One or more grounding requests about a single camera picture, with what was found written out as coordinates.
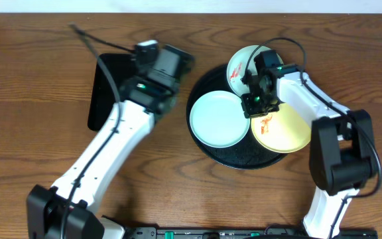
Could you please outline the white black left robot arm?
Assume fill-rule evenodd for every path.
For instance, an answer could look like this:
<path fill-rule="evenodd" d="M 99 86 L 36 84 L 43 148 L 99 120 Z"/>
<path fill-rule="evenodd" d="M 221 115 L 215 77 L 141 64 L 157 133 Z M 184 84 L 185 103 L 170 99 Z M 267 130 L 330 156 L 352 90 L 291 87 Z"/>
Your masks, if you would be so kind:
<path fill-rule="evenodd" d="M 96 216 L 129 154 L 170 111 L 180 85 L 174 76 L 134 76 L 115 91 L 104 125 L 78 160 L 49 189 L 27 197 L 29 238 L 123 238 L 125 228 Z"/>

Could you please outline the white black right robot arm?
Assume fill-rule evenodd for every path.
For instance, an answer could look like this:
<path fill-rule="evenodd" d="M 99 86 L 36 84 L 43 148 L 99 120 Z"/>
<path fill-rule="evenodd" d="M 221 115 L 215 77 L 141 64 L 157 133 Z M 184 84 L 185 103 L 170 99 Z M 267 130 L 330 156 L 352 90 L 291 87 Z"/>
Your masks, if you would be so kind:
<path fill-rule="evenodd" d="M 303 227 L 310 238 L 339 236 L 349 203 L 380 187 L 360 194 L 369 179 L 382 179 L 371 116 L 333 101 L 296 64 L 262 64 L 256 72 L 246 68 L 241 82 L 249 88 L 241 95 L 246 117 L 280 112 L 288 104 L 310 127 L 309 168 L 316 190 Z"/>

